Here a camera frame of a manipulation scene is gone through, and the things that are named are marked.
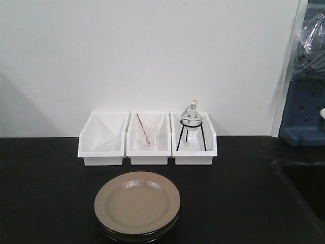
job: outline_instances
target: ceramic plate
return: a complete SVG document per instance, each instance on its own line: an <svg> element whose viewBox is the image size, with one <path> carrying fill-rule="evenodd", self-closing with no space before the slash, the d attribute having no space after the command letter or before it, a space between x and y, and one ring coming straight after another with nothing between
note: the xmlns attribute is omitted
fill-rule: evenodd
<svg viewBox="0 0 325 244"><path fill-rule="evenodd" d="M94 208L106 233L150 234L177 220L180 195L159 174L131 172L107 182L97 193Z"/></svg>

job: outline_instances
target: black tripod stand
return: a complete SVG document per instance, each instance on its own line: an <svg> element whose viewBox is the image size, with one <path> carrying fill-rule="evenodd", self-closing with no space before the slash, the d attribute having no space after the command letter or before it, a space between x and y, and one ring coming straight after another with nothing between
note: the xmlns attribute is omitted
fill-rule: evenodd
<svg viewBox="0 0 325 244"><path fill-rule="evenodd" d="M176 149L176 151L178 151L179 144L181 143L181 139L182 139L182 134L183 134L183 131L184 131L184 127L188 127L188 128L197 128L197 127L201 127L201 132L202 132L202 137L203 137L203 144L204 144L204 150L206 151L206 150L207 150L207 147L206 147L206 145L205 145L205 138L204 138L204 132L203 132L202 122L201 122L201 124L199 124L198 126L187 126L187 125L183 124L182 121L181 121L181 124L182 124L183 126L182 126L182 130L181 130L181 134L180 134L180 136L179 136L179 140L178 140L178 144L177 144L177 149ZM188 130L186 131L186 138L185 138L185 141L187 141L187 136L188 136Z"/></svg>

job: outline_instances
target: white wall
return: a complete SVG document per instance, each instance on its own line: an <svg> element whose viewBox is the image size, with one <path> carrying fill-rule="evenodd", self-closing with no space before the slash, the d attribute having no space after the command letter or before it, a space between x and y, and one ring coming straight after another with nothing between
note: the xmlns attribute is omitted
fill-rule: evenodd
<svg viewBox="0 0 325 244"><path fill-rule="evenodd" d="M270 135L298 0L2 0L0 137L78 136L91 111L182 111Z"/></svg>

